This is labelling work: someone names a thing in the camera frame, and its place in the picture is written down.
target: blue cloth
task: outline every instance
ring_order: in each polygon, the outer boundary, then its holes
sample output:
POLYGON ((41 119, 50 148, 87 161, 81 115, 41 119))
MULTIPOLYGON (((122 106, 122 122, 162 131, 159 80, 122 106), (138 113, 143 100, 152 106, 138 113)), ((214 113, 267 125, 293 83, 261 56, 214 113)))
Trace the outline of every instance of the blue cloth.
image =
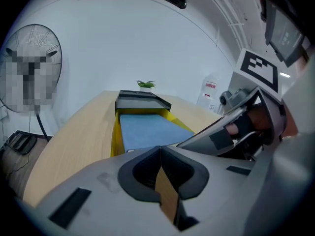
POLYGON ((125 152, 129 149, 180 143, 193 136, 159 115, 120 115, 125 152))

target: cable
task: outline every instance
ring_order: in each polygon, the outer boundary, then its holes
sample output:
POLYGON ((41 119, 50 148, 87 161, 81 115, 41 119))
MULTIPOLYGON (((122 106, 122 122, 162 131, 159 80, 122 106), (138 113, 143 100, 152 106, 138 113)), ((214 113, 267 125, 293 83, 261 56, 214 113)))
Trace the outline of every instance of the cable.
MULTIPOLYGON (((31 135, 31 114, 30 114, 30 121, 29 121, 29 135, 31 135)), ((12 175, 12 173, 18 172, 20 169, 22 169, 23 167, 25 167, 29 163, 30 154, 31 154, 31 152, 29 152, 29 154, 28 154, 28 161, 27 161, 27 163, 24 164, 23 166, 21 166, 20 168, 18 168, 17 170, 12 170, 9 174, 7 174, 6 175, 6 180, 9 179, 9 177, 12 175)))

